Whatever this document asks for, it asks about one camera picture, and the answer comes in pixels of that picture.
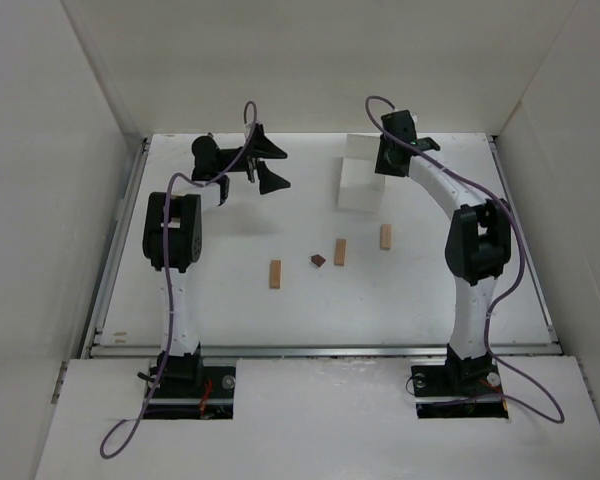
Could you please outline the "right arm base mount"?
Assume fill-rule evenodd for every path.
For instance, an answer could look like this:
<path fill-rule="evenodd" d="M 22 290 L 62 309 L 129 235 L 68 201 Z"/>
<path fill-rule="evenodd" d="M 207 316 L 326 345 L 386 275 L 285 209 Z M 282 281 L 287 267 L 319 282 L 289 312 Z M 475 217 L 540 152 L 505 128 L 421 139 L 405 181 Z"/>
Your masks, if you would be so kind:
<path fill-rule="evenodd" d="M 464 378 L 451 366 L 416 364 L 409 381 L 419 419 L 509 418 L 495 364 Z"/>

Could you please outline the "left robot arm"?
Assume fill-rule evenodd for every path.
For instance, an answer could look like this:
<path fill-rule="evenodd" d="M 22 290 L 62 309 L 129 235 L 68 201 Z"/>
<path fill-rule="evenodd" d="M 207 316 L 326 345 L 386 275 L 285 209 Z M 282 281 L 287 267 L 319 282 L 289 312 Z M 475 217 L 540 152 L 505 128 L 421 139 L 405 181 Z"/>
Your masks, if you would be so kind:
<path fill-rule="evenodd" d="M 160 387 L 201 382 L 201 338 L 192 285 L 194 264 L 202 256 L 203 214 L 226 203 L 231 173 L 244 173 L 261 195 L 291 187 L 266 165 L 288 154 L 267 138 L 260 122 L 246 127 L 245 143 L 238 148 L 221 148 L 209 134 L 197 137 L 191 145 L 192 172 L 173 174 L 164 191 L 149 195 L 142 251 L 161 275 L 165 320 L 157 365 L 146 379 Z"/>

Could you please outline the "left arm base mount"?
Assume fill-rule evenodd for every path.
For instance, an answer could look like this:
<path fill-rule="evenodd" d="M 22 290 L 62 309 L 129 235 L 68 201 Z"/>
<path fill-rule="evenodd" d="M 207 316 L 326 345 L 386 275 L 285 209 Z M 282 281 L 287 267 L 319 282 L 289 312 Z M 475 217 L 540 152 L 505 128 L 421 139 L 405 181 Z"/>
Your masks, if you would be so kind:
<path fill-rule="evenodd" d="M 236 367 L 199 363 L 176 376 L 165 369 L 142 414 L 146 420 L 231 420 Z"/>

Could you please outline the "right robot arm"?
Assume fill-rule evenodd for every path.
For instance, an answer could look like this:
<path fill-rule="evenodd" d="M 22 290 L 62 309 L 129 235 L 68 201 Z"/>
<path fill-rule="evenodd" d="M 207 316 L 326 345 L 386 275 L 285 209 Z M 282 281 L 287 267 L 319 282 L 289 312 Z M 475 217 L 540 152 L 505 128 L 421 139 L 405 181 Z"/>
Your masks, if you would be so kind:
<path fill-rule="evenodd" d="M 415 367 L 419 396 L 480 395 L 495 371 L 485 346 L 487 310 L 498 278 L 511 259 L 511 227 L 504 208 L 477 187 L 462 181 L 440 161 L 423 154 L 438 151 L 431 138 L 417 137 L 407 110 L 381 117 L 376 161 L 380 174 L 407 177 L 420 185 L 450 220 L 444 249 L 456 288 L 455 320 L 445 363 Z"/>

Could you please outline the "light wood block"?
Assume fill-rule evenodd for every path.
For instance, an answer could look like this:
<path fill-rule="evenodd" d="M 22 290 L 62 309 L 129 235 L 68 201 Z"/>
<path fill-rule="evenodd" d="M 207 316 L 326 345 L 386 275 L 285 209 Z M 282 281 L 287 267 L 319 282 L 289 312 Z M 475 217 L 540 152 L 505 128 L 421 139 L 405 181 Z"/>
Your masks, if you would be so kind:
<path fill-rule="evenodd" d="M 346 247 L 347 240 L 343 238 L 338 238 L 335 243 L 335 251 L 334 251 L 334 265 L 335 266 L 344 266 L 346 260 Z"/>
<path fill-rule="evenodd" d="M 392 225 L 382 224 L 380 227 L 380 249 L 388 251 L 392 247 Z"/>
<path fill-rule="evenodd" d="M 282 261 L 274 259 L 270 262 L 269 288 L 278 290 L 281 288 Z"/>

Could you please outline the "white perforated box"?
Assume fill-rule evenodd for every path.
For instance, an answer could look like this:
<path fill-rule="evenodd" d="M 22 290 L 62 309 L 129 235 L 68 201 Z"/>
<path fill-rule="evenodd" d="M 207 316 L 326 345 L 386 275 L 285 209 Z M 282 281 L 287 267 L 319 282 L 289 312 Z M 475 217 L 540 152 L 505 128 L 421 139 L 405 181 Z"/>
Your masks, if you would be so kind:
<path fill-rule="evenodd" d="M 379 138 L 347 134 L 338 188 L 340 209 L 375 213 L 385 191 L 385 178 L 375 173 Z"/>

